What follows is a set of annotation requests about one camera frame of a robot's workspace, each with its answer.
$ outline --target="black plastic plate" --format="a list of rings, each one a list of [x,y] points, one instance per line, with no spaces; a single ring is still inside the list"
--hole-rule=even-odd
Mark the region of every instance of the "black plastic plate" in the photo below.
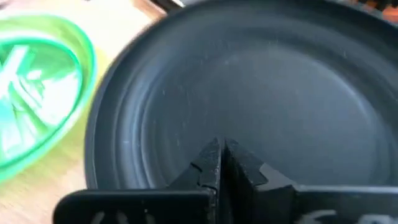
[[[209,1],[169,15],[98,90],[88,186],[163,187],[215,136],[300,184],[396,185],[396,37],[326,1]]]

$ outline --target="table surface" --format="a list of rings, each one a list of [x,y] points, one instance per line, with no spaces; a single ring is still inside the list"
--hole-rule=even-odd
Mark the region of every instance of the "table surface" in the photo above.
[[[57,13],[81,26],[97,48],[97,83],[120,50],[162,16],[145,0],[11,1],[14,2],[6,11]],[[56,203],[66,194],[86,187],[83,138],[88,110],[58,146],[24,172],[0,185],[0,223],[49,224]]]

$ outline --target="wooden table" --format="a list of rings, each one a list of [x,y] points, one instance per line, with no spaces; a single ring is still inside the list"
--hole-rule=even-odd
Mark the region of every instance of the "wooden table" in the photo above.
[[[62,14],[82,26],[96,45],[97,83],[119,51],[162,13],[137,0],[14,0],[6,10]],[[61,143],[24,172],[0,185],[1,224],[49,224],[56,203],[84,189],[83,138],[88,110]]]

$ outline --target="green plastic bowl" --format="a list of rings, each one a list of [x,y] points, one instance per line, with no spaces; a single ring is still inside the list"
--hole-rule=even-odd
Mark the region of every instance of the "green plastic bowl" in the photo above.
[[[90,100],[95,76],[93,44],[68,19],[0,17],[0,182],[66,135]]]

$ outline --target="wooden surface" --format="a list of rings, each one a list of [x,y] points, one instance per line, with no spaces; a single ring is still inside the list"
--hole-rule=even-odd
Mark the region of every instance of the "wooden surface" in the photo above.
[[[14,0],[6,10],[53,12],[82,26],[97,48],[97,83],[119,51],[161,16],[141,0]],[[85,188],[83,138],[87,114],[88,110],[56,148],[0,185],[1,224],[49,224],[60,198]]]

